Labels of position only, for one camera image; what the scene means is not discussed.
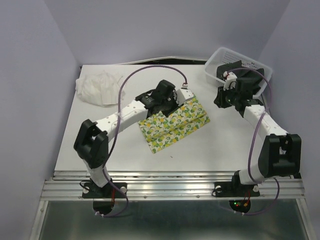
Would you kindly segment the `lemon print skirt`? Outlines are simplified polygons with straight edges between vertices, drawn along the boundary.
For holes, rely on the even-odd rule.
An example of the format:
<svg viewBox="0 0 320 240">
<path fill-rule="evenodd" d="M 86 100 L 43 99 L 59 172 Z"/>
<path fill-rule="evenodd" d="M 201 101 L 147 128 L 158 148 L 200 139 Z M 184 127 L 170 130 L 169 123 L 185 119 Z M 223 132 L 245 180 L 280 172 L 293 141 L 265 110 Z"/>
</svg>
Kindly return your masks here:
<svg viewBox="0 0 320 240">
<path fill-rule="evenodd" d="M 196 97 L 166 117 L 159 112 L 138 125 L 151 152 L 157 152 L 175 144 L 210 122 L 206 110 Z"/>
</svg>

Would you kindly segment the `white pleated skirt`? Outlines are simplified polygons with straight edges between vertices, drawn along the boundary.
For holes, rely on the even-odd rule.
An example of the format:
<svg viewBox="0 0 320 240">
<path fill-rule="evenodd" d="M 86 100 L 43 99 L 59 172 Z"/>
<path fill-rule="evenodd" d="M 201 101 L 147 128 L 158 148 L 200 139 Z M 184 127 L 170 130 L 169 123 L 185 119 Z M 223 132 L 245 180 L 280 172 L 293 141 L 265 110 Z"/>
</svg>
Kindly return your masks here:
<svg viewBox="0 0 320 240">
<path fill-rule="evenodd" d="M 84 103 L 108 107 L 119 103 L 119 91 L 123 76 L 103 70 L 97 74 L 85 74 L 75 81 L 75 93 Z"/>
</svg>

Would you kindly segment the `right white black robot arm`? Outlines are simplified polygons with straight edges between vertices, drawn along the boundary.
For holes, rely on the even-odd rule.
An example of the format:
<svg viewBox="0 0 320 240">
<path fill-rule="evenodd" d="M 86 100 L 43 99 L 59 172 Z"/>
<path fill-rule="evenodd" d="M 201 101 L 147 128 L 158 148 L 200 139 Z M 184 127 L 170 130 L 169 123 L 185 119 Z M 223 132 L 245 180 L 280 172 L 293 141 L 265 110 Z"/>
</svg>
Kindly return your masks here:
<svg viewBox="0 0 320 240">
<path fill-rule="evenodd" d="M 214 103 L 219 108 L 234 107 L 254 128 L 247 167 L 238 170 L 230 182 L 231 192 L 242 195 L 271 177 L 288 177 L 300 171 L 302 139 L 280 127 L 259 99 L 253 98 L 253 78 L 240 78 L 224 73 L 225 83 L 218 88 Z M 256 137 L 263 141 L 257 163 L 252 164 Z"/>
</svg>

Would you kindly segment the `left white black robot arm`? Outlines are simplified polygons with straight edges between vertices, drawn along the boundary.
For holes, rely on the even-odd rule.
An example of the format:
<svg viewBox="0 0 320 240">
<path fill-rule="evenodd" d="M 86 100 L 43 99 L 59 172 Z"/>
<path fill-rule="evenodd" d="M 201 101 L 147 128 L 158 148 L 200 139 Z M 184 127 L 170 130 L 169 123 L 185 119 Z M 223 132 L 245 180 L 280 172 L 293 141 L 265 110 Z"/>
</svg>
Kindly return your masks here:
<svg viewBox="0 0 320 240">
<path fill-rule="evenodd" d="M 178 108 L 176 86 L 167 80 L 161 80 L 155 89 L 140 94 L 114 114 L 100 120 L 87 119 L 82 122 L 73 149 L 90 174 L 90 185 L 85 189 L 95 191 L 100 197 L 108 196 L 116 186 L 112 183 L 106 163 L 118 134 L 159 112 L 168 115 Z"/>
</svg>

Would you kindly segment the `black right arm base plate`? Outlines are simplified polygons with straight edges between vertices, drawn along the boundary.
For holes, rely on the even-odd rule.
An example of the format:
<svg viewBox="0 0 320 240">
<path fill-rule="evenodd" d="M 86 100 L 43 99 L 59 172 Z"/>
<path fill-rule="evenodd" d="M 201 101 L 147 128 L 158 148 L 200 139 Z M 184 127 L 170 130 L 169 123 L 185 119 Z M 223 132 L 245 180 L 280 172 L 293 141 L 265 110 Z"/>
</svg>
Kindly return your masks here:
<svg viewBox="0 0 320 240">
<path fill-rule="evenodd" d="M 216 181 L 211 195 L 216 198 L 230 198 L 229 206 L 236 213 L 247 214 L 251 209 L 251 198 L 259 197 L 257 185 L 235 185 L 231 181 Z"/>
</svg>

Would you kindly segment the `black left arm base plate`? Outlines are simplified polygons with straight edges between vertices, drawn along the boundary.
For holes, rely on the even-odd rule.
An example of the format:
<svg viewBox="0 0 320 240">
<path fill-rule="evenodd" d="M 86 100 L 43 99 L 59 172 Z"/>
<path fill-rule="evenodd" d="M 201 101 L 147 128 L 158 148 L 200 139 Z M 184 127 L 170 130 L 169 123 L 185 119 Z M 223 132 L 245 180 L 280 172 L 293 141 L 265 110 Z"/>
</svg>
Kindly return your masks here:
<svg viewBox="0 0 320 240">
<path fill-rule="evenodd" d="M 116 182 L 114 185 L 107 183 L 98 187 L 92 180 L 83 180 L 79 183 L 82 188 L 82 198 L 93 200 L 92 208 L 96 216 L 112 218 L 120 216 L 128 207 L 127 183 Z"/>
</svg>

